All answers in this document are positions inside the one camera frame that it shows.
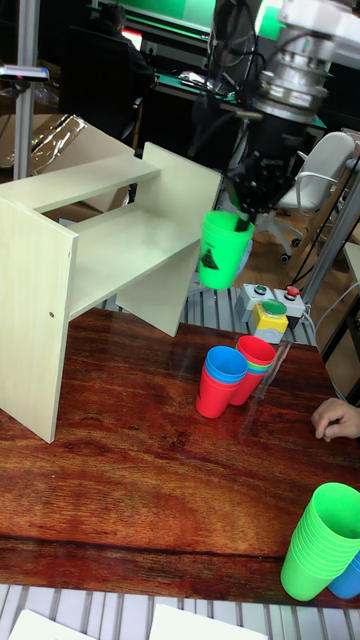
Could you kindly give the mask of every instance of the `person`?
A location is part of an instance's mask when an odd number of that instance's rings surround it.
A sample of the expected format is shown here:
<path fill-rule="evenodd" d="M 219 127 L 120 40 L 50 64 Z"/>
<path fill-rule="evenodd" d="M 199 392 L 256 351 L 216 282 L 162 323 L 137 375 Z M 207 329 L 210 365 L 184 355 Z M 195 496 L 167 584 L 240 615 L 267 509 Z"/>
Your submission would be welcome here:
<path fill-rule="evenodd" d="M 134 98 L 138 98 L 144 95 L 147 89 L 156 86 L 156 77 L 154 70 L 146 64 L 140 51 L 137 51 L 131 40 L 123 35 L 125 23 L 124 7 L 118 4 L 103 4 L 99 17 L 90 20 L 89 28 L 91 31 L 115 38 L 128 45 L 134 80 Z"/>
<path fill-rule="evenodd" d="M 360 436 L 360 409 L 344 400 L 330 398 L 323 402 L 311 416 L 315 436 L 331 442 L 333 438 L 358 438 Z"/>

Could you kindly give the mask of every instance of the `red button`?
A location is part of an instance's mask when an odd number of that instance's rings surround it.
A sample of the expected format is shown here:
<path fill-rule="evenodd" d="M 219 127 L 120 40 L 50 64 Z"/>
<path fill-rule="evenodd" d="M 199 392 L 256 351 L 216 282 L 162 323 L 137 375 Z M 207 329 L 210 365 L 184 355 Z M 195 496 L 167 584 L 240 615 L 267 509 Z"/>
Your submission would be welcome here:
<path fill-rule="evenodd" d="M 299 289 L 297 289 L 297 287 L 286 287 L 286 293 L 288 293 L 289 296 L 293 296 L 294 298 L 300 295 L 300 291 Z"/>

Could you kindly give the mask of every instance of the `yellow box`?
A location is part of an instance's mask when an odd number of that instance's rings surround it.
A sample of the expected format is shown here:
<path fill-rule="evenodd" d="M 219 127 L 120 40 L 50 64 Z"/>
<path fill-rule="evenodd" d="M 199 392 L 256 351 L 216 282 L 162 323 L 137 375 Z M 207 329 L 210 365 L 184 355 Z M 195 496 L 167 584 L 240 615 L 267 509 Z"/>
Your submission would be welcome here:
<path fill-rule="evenodd" d="M 257 329 L 264 331 L 265 329 L 276 329 L 279 333 L 285 333 L 289 321 L 283 313 L 281 316 L 275 316 L 267 313 L 261 302 L 256 302 L 252 310 L 252 316 Z"/>

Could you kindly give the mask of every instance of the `red plastic cup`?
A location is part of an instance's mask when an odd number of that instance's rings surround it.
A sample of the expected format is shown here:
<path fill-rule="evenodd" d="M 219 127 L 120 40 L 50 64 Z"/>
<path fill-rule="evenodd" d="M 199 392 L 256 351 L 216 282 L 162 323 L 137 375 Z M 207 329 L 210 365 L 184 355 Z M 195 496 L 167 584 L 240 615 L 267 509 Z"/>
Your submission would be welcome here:
<path fill-rule="evenodd" d="M 237 407 L 239 407 L 241 404 L 244 404 L 244 402 L 246 402 L 248 397 L 256 389 L 258 384 L 260 384 L 265 373 L 263 373 L 262 376 L 261 375 L 259 376 L 256 373 L 247 372 L 245 374 L 245 377 L 242 380 L 240 380 L 239 388 L 233 391 L 233 395 L 229 400 L 229 404 L 234 404 Z"/>
<path fill-rule="evenodd" d="M 255 336 L 241 336 L 236 348 L 252 364 L 266 366 L 274 362 L 276 352 L 271 344 Z"/>
<path fill-rule="evenodd" d="M 228 406 L 234 391 L 241 383 L 242 380 L 233 384 L 218 382 L 208 374 L 204 365 L 195 402 L 196 409 L 205 418 L 219 418 Z"/>

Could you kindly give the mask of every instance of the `wooden table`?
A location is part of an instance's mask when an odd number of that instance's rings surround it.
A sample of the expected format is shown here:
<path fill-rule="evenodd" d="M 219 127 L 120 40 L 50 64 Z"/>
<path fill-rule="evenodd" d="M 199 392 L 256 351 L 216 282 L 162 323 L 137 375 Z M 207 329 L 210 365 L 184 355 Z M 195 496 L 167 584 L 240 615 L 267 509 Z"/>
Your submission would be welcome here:
<path fill-rule="evenodd" d="M 55 442 L 1 413 L 0 582 L 293 602 L 291 533 L 322 482 L 360 489 L 360 454 L 314 437 L 332 387 L 312 347 L 291 346 L 253 419 L 254 401 L 200 416 L 206 352 L 235 337 L 99 309 L 70 324 Z"/>

